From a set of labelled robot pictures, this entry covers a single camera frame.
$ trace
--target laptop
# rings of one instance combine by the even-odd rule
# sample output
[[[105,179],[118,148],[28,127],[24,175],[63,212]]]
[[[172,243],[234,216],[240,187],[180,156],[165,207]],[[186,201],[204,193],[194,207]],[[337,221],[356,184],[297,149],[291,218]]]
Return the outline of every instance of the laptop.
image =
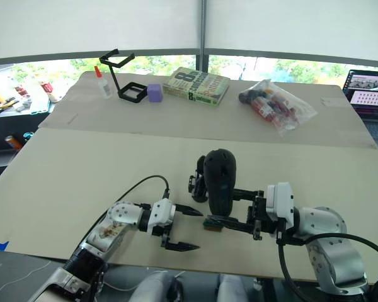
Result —
[[[350,70],[343,92],[378,144],[378,71]]]

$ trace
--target table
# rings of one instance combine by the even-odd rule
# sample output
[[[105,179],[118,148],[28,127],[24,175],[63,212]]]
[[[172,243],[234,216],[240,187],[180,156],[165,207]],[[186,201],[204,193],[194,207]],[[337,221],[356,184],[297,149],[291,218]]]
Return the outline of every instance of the table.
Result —
[[[194,202],[187,192],[188,176],[200,155],[220,147],[236,156],[236,187],[266,189],[290,181],[297,207],[333,208],[349,233],[378,244],[378,150],[47,128],[36,132],[0,178],[0,242],[9,240],[10,252],[68,259],[99,214],[151,174],[167,177],[171,200],[209,214],[208,204]],[[153,203],[163,189],[161,181],[149,181],[128,199]],[[235,202],[231,216],[244,221],[247,205]],[[201,246],[198,250],[167,251],[159,247],[159,237],[130,232],[111,262],[282,277],[269,235],[255,242],[232,230],[205,231],[202,222],[177,214],[171,237]],[[374,282],[378,255],[358,249]],[[304,247],[286,247],[285,253],[293,278],[314,280]]]
[[[278,83],[281,88],[307,101],[318,112],[306,124],[285,137],[238,101],[238,94],[254,82],[231,81],[220,106],[213,108],[186,99],[164,95],[162,103],[130,103],[116,96],[103,99],[94,72],[85,72],[72,86],[42,128],[141,133],[240,142],[296,143],[339,147],[377,148],[338,86]],[[167,77],[117,74],[121,87],[128,82],[162,83]],[[322,98],[328,100],[323,104]]]

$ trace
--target book cover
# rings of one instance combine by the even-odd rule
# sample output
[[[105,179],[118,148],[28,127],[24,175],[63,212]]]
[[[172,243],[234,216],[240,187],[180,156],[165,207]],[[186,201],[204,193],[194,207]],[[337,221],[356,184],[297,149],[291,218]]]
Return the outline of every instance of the book cover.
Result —
[[[179,67],[163,84],[163,91],[191,101],[218,106],[229,86],[229,78]]]

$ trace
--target purple cube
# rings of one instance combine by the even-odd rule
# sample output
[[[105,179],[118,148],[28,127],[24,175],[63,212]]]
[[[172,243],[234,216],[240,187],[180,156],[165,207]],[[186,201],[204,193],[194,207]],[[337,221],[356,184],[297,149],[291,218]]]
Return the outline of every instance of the purple cube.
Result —
[[[152,103],[159,103],[163,100],[163,90],[160,84],[149,84],[147,86],[147,95]]]

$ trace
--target black phone stand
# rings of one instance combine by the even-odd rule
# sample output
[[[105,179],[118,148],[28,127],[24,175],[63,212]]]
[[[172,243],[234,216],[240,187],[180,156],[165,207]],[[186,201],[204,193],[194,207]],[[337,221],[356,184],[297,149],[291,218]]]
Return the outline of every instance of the black phone stand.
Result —
[[[113,63],[113,62],[109,61],[110,57],[112,57],[113,55],[118,55],[118,54],[119,54],[119,50],[114,49],[114,50],[108,52],[106,55],[103,55],[102,57],[100,57],[100,62],[102,64],[109,66],[109,70],[111,72],[113,81],[115,82],[116,88],[118,89],[118,96],[121,99],[125,99],[125,100],[133,102],[133,103],[139,103],[142,99],[144,99],[147,96],[147,86],[142,85],[142,84],[138,84],[138,83],[135,83],[135,82],[130,82],[125,87],[120,88],[118,80],[117,80],[115,73],[113,71],[113,67],[121,68],[122,66],[126,65],[131,60],[133,60],[135,58],[135,55],[134,55],[134,53],[132,53],[126,59],[124,59],[123,61],[121,61],[119,63]],[[136,97],[134,98],[132,96],[128,96],[126,94],[126,92],[128,90],[138,92]]]

